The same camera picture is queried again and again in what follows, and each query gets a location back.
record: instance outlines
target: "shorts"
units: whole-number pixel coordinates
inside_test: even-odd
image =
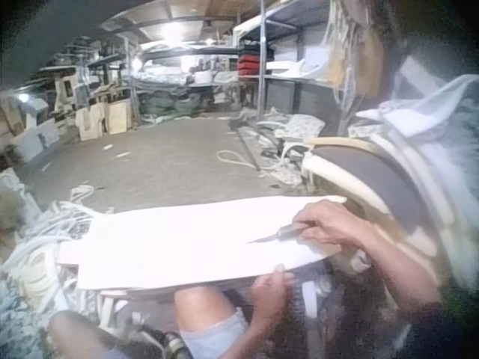
[[[248,329],[241,309],[203,331],[180,331],[194,359],[220,358]]]
[[[216,323],[203,331],[180,331],[186,346],[194,359],[220,358],[248,329],[241,309],[234,315]],[[129,343],[109,350],[104,359],[160,358],[161,352],[146,343]]]

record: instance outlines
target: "person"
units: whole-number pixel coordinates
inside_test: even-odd
[[[217,289],[197,286],[175,293],[180,334],[194,358],[253,358],[283,319],[294,276],[279,265],[260,276],[251,287],[253,315],[247,325]],[[160,358],[157,348],[125,343],[72,311],[56,313],[49,323],[55,347],[64,358]]]
[[[442,312],[438,288],[419,264],[383,240],[372,224],[328,200],[308,204],[293,223],[307,227],[302,232],[305,239],[354,246],[372,259],[398,307],[413,324],[399,358],[452,358],[451,353],[457,349],[457,331]],[[202,286],[177,292],[177,324],[193,357],[253,358],[284,318],[293,280],[292,274],[279,266],[254,282],[249,326],[241,310],[214,288]],[[80,324],[72,316],[78,315],[60,312],[49,327],[54,343],[66,358],[134,358],[125,355],[124,346],[118,346],[115,338],[98,333],[100,329],[92,328],[93,324],[85,329],[85,320]],[[76,339],[73,348],[72,336]]]

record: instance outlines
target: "hand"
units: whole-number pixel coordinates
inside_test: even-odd
[[[369,222],[356,217],[339,203],[329,200],[307,204],[293,218],[293,223],[297,223],[299,227],[309,225],[310,227],[302,232],[302,237],[322,244],[361,247],[360,238],[367,238],[369,233],[374,233]]]
[[[250,329],[257,335],[267,336],[281,323],[293,284],[293,274],[284,273],[283,265],[254,282],[251,287],[254,308]]]

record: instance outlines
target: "right hand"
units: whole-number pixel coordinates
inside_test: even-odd
[[[308,225],[302,237],[322,244],[355,245],[361,247],[360,238],[373,233],[369,222],[349,212],[344,206],[329,200],[309,203],[293,218],[299,227]]]

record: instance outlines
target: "white board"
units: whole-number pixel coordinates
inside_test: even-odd
[[[321,260],[338,246],[250,241],[291,223],[305,204],[343,197],[261,197],[95,218],[82,240],[78,288],[156,289],[270,273]]]

